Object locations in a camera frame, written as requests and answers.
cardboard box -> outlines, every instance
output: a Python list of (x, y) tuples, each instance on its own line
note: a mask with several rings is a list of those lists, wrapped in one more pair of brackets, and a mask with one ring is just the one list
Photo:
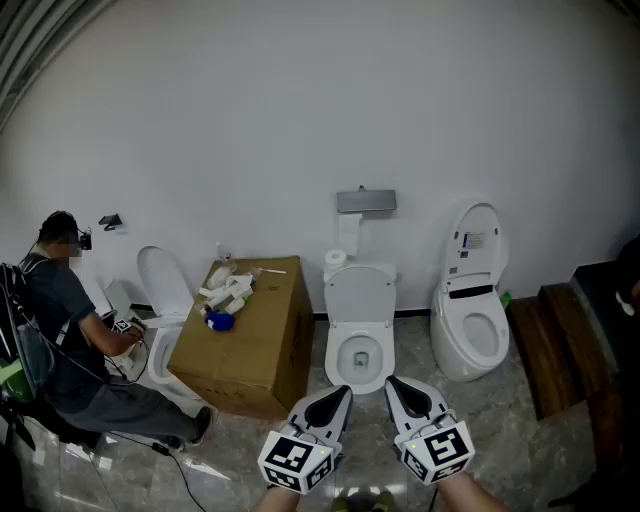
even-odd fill
[[(238, 275), (251, 267), (287, 273), (262, 273), (253, 283), (253, 295), (235, 314), (231, 331), (209, 329), (192, 309), (168, 368), (221, 411), (284, 419), (306, 395), (311, 360), (313, 313), (300, 258), (236, 263)], [(217, 267), (212, 267), (207, 279)], [(196, 303), (203, 300), (199, 295)]]

headset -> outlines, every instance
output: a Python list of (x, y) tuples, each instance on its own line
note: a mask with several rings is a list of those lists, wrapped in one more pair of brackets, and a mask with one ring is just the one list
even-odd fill
[(68, 217), (71, 217), (71, 219), (73, 219), (73, 222), (75, 223), (76, 229), (78, 230), (78, 233), (79, 233), (78, 242), (80, 244), (80, 249), (82, 249), (83, 251), (90, 251), (93, 248), (93, 243), (91, 241), (91, 228), (88, 227), (87, 229), (82, 231), (78, 227), (78, 222), (76, 221), (76, 219), (75, 219), (75, 217), (73, 215), (71, 215), (69, 212), (65, 212), (64, 210), (58, 210), (58, 211), (53, 212), (51, 215), (49, 215), (45, 219), (45, 221), (42, 223), (42, 227), (40, 228), (40, 230), (38, 232), (38, 238), (36, 238), (36, 241), (33, 242), (33, 244), (31, 244), (31, 247), (27, 251), (27, 254), (25, 254), (24, 258), (22, 258), (20, 260), (20, 263), (18, 263), (18, 266), (21, 266), (22, 263), (24, 262), (24, 260), (26, 260), (27, 257), (29, 256), (29, 254), (31, 254), (31, 251), (33, 250), (33, 248), (38, 243), (38, 240), (40, 239), (40, 235), (42, 234), (42, 230), (44, 229), (44, 225), (47, 223), (47, 221), (49, 221), (50, 219), (56, 217), (57, 215), (67, 215)]
[(71, 217), (71, 219), (75, 223), (76, 229), (78, 230), (78, 233), (79, 233), (78, 241), (80, 242), (80, 248), (83, 251), (90, 251), (93, 248), (93, 245), (91, 243), (91, 228), (88, 227), (84, 231), (81, 230), (80, 228), (78, 228), (78, 223), (76, 222), (75, 217), (73, 215), (71, 215), (69, 212), (66, 212), (64, 210), (58, 210), (56, 212), (53, 212), (51, 215), (49, 215), (45, 219), (45, 221), (42, 223), (42, 228), (40, 228), (40, 233), (42, 233), (42, 229), (44, 228), (44, 225), (47, 223), (47, 221), (51, 220), (52, 218), (54, 218), (54, 217), (56, 217), (58, 215), (67, 215), (68, 217)]

black bag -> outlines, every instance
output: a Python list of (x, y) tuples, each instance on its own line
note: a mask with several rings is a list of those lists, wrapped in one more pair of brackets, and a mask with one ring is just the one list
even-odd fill
[(24, 277), (45, 260), (33, 259), (24, 269), (0, 265), (0, 387), (23, 403), (35, 398), (56, 369), (51, 347), (33, 314)]

wooden step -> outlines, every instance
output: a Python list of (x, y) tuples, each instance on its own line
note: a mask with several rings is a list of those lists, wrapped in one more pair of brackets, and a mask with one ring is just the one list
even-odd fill
[(562, 332), (578, 396), (586, 398), (599, 391), (608, 381), (607, 366), (600, 343), (573, 289), (569, 284), (543, 286), (538, 298)]
[(538, 419), (557, 414), (578, 403), (569, 364), (558, 330), (536, 297), (516, 299), (507, 318), (529, 380)]
[(620, 387), (605, 384), (587, 398), (596, 467), (600, 473), (617, 475), (630, 462), (629, 430)]

smart toilet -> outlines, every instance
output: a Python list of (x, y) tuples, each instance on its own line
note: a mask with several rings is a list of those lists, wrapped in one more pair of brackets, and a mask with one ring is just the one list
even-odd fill
[(329, 316), (325, 371), (355, 394), (384, 386), (395, 367), (396, 270), (390, 264), (348, 264), (325, 271)]
[(440, 369), (467, 382), (496, 368), (509, 347), (507, 317), (496, 292), (508, 260), (495, 209), (467, 205), (446, 243), (431, 309), (431, 342)]
[(149, 347), (147, 374), (151, 383), (178, 405), (181, 401), (200, 401), (200, 396), (167, 369), (182, 325), (193, 306), (193, 295), (173, 256), (158, 247), (140, 250), (138, 272), (151, 307), (158, 315), (144, 321), (149, 328), (145, 341)]

